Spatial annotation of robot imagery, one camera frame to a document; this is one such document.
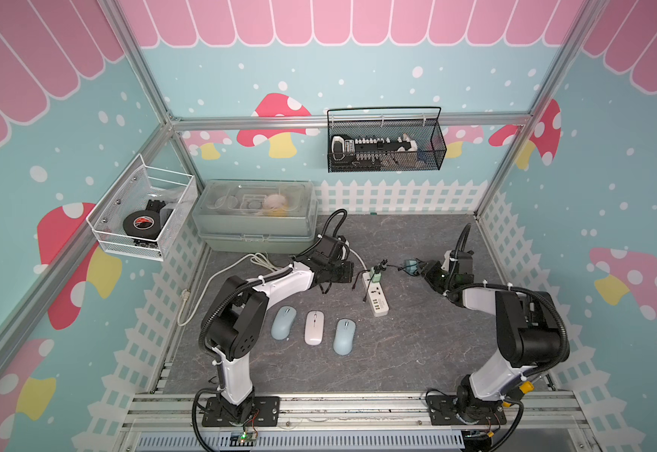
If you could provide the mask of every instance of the mushroom illustration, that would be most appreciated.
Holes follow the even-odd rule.
[[[530,156],[532,151],[537,149],[542,158],[542,163],[549,165],[557,155],[557,148],[559,147],[559,139],[561,136],[562,128],[562,115],[560,113],[559,104],[552,99],[547,106],[544,114],[540,118],[540,122],[535,126],[530,139],[524,143],[524,146],[519,152],[514,163],[519,169],[527,170],[530,167]],[[496,131],[489,137],[489,144],[492,146],[508,145],[514,140],[519,127],[508,125]]]
[[[42,264],[35,267],[35,272],[42,272],[44,267],[52,262],[94,205],[63,205],[48,212],[40,220],[37,225],[37,239]],[[121,271],[120,258],[108,256],[95,243],[48,308],[47,317],[52,327],[62,330],[78,318],[85,298],[86,282],[94,285],[102,298],[107,298],[120,278]]]
[[[263,98],[251,116],[311,116],[311,113],[294,98],[271,93]],[[246,148],[251,148],[269,140],[269,157],[291,158],[297,152],[291,140],[291,133],[315,136],[318,135],[318,129],[241,130],[238,132],[238,142]]]
[[[592,248],[592,265],[609,273],[604,279],[595,281],[595,288],[603,299],[613,306],[632,292],[640,306],[640,312],[648,320],[657,318],[657,258],[644,252],[624,249]]]
[[[15,415],[36,421],[42,416],[57,388],[54,378],[37,380],[30,375],[52,351],[52,339],[25,342],[0,377],[0,452],[8,447]]]
[[[183,141],[188,146],[191,156],[197,156],[197,150],[200,149],[200,156],[204,160],[215,160],[221,158],[221,153],[215,149],[215,143],[222,145],[232,145],[233,141],[223,130],[194,130],[184,131],[182,133]]]
[[[445,158],[457,158],[461,155],[461,145],[471,142],[476,145],[484,141],[484,130],[480,126],[449,126],[444,129],[446,142]]]

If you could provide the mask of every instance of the black tape roll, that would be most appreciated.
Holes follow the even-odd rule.
[[[160,235],[160,213],[137,211],[129,214],[122,222],[125,234],[138,239],[155,240]]]

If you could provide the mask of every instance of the marble-pattern surface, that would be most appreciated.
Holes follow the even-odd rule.
[[[324,216],[319,217],[319,229],[324,221]],[[349,215],[340,233],[367,266],[384,258],[401,266],[406,258],[443,260],[444,252],[454,247],[466,223],[472,224],[467,250],[475,252],[476,280],[499,282],[470,215]],[[240,257],[238,253],[212,252],[206,277]],[[278,266],[288,264],[287,256],[270,258]],[[358,260],[353,255],[351,258],[360,269]],[[195,393],[212,386],[208,380],[215,369],[197,348],[200,321],[226,278],[265,273],[266,269],[245,260],[214,279],[196,317],[185,327],[165,393]],[[373,317],[369,304],[362,302],[365,289],[360,283],[354,291],[351,284],[334,284],[326,295],[315,287],[272,307],[266,313],[261,338],[251,351],[256,391],[454,391],[464,375],[477,370],[495,352],[493,316],[456,307],[431,291],[423,278],[396,268],[389,268],[381,285],[389,311],[379,318]],[[270,336],[270,326],[280,306],[293,306],[297,318],[288,339],[276,341]],[[311,310],[325,315],[324,339],[313,347],[304,341],[306,315]],[[356,322],[354,348],[347,356],[333,351],[336,324],[342,318]]]

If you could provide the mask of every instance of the gray storage box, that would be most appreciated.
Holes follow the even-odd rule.
[[[207,181],[193,220],[216,251],[295,254],[316,240],[310,182]]]

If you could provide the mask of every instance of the white mouse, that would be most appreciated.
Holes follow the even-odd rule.
[[[324,338],[324,313],[311,311],[306,316],[306,334],[304,340],[308,345],[319,345]]]

